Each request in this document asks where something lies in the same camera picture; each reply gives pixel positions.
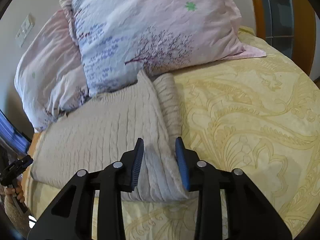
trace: tree print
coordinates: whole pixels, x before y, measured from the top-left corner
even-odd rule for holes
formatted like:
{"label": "tree print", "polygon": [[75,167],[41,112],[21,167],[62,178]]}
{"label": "tree print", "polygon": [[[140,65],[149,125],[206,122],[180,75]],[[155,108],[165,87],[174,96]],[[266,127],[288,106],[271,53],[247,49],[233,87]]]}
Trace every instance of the tree print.
{"label": "tree print", "polygon": [[143,63],[145,71],[153,74],[180,68],[190,63],[191,42],[191,35],[175,36],[168,31],[156,33],[155,28],[149,27],[134,44],[138,47],[134,58],[124,64]]}
{"label": "tree print", "polygon": [[76,109],[84,104],[87,98],[87,91],[85,89],[81,89],[81,87],[76,86],[74,99],[77,104],[70,104],[66,107],[65,110],[71,111],[72,109]]}

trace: knit blanket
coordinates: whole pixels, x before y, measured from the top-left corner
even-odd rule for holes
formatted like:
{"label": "knit blanket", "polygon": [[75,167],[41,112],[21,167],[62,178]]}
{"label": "knit blanket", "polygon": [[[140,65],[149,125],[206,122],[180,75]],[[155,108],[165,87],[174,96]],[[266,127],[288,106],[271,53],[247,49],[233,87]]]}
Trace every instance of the knit blanket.
{"label": "knit blanket", "polygon": [[80,169],[103,170],[132,150],[139,137],[144,157],[138,186],[123,200],[167,202],[187,198],[175,159],[181,134],[172,74],[154,82],[140,71],[135,85],[104,93],[53,123],[41,135],[31,167],[34,180],[62,188]]}

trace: blue object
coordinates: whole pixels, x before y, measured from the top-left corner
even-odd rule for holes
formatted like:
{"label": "blue object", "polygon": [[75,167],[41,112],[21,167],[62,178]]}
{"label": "blue object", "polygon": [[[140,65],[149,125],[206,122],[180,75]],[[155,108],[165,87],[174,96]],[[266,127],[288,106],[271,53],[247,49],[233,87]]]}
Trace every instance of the blue object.
{"label": "blue object", "polygon": [[19,154],[26,154],[31,145],[31,142],[14,128],[1,111],[0,138]]}
{"label": "blue object", "polygon": [[131,170],[131,187],[134,189],[138,185],[138,178],[140,174],[142,158],[144,153],[144,143],[141,138],[138,138],[136,146],[134,148],[136,151],[136,157],[133,162],[132,170]]}
{"label": "blue object", "polygon": [[189,170],[187,167],[186,160],[184,158],[183,150],[185,150],[181,137],[176,139],[176,155],[177,162],[179,167],[179,172],[182,180],[182,184],[184,188],[189,191],[190,190],[190,178],[189,178]]}

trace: hand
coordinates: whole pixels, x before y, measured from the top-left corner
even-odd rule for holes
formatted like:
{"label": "hand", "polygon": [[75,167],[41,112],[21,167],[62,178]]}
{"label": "hand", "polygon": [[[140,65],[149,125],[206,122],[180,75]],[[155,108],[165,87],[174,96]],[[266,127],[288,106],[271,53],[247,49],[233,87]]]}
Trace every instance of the hand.
{"label": "hand", "polygon": [[[23,190],[22,190],[22,186],[21,186],[21,182],[18,181],[18,187],[16,187],[15,189],[14,188],[9,188],[7,187],[5,190],[4,190],[4,193],[7,195],[7,196],[11,196],[12,194],[17,194],[17,199],[23,203],[25,201],[25,198],[23,196]],[[8,198],[8,201],[13,204],[13,201],[12,201],[12,198]]]}

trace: paisley pattern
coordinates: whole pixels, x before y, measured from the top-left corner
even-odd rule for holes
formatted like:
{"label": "paisley pattern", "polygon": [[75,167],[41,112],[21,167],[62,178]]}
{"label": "paisley pattern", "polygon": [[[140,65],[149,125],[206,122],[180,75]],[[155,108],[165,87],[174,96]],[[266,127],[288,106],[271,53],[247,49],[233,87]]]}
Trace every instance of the paisley pattern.
{"label": "paisley pattern", "polygon": [[[174,73],[183,141],[218,169],[243,169],[295,237],[320,202],[320,90],[265,41],[245,32],[239,37],[268,56],[220,61]],[[29,201],[36,216],[56,193],[56,189],[36,184]],[[223,194],[222,203],[225,239]],[[191,240],[196,208],[195,199],[170,204],[124,202],[126,237]],[[93,234],[96,236],[96,219]]]}

